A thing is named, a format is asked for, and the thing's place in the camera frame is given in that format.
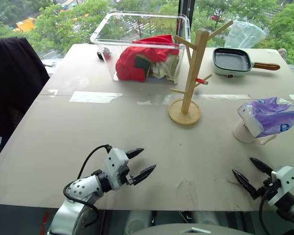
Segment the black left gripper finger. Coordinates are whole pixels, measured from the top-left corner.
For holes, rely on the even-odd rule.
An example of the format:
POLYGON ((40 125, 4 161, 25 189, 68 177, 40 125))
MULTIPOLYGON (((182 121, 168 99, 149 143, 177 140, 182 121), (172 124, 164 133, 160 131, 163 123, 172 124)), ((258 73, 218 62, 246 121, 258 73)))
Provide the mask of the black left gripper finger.
POLYGON ((156 168, 156 165, 152 165, 149 166, 147 168, 145 168, 144 170, 142 170, 140 172, 139 175, 135 176, 132 180, 133 180, 133 184, 139 184, 141 181, 143 181, 144 179, 146 179, 152 172, 153 170, 156 168))
POLYGON ((137 155, 139 155, 142 151, 144 151, 143 148, 135 148, 135 149, 131 149, 127 151, 125 154, 129 159, 132 159, 136 157, 137 155))

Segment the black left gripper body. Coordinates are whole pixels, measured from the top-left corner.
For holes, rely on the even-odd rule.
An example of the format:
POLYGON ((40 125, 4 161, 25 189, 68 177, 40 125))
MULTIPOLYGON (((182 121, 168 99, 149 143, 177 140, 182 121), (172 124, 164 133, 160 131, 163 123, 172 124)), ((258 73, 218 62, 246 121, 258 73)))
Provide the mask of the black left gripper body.
POLYGON ((130 170, 127 166, 128 162, 125 161, 119 168, 118 168, 118 174, 117 174, 117 182, 119 186, 122 186, 124 184, 127 185, 134 185, 134 177, 129 174, 130 170))

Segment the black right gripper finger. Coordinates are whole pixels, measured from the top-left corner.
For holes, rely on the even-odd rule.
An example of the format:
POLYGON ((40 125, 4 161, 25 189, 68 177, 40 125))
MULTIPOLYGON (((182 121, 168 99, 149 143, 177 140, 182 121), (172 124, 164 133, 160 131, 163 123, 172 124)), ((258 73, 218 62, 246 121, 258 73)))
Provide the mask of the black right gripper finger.
POLYGON ((249 183, 249 180, 235 169, 232 169, 232 172, 239 184, 250 194, 250 196, 254 200, 258 198, 257 190, 249 183))
POLYGON ((249 158, 251 162, 254 164, 254 166, 259 169, 261 172, 267 174, 268 176, 271 176, 271 172, 273 169, 268 166, 266 163, 262 162, 261 160, 257 158, 249 158))

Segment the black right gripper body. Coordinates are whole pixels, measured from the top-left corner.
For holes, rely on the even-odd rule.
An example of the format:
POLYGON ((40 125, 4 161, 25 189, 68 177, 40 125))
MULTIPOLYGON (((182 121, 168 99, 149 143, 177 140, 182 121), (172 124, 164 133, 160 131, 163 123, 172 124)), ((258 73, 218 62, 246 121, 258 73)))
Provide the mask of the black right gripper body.
POLYGON ((270 200, 278 193, 278 188, 280 188, 280 180, 273 182, 272 178, 267 178, 263 181, 263 185, 256 191, 256 198, 264 197, 266 200, 270 200))

